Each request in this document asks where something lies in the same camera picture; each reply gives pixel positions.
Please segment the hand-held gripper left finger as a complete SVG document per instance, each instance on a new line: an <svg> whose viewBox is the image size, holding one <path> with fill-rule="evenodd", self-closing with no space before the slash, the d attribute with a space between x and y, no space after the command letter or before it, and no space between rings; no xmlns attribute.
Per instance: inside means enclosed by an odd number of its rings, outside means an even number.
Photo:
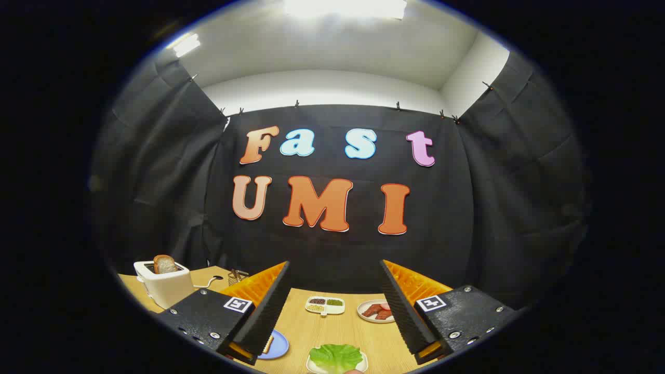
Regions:
<svg viewBox="0 0 665 374"><path fill-rule="evenodd" d="M283 261L221 292L193 292L157 320L223 356L254 365L289 295L290 263Z"/></svg>

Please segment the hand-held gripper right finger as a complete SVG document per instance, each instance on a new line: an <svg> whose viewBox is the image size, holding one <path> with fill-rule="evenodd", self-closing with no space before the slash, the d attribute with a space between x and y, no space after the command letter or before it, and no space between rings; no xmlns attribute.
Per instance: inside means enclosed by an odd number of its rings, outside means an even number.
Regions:
<svg viewBox="0 0 665 374"><path fill-rule="evenodd" d="M382 293L418 365L467 350L515 316L475 286L451 288L388 260L380 267Z"/></svg>

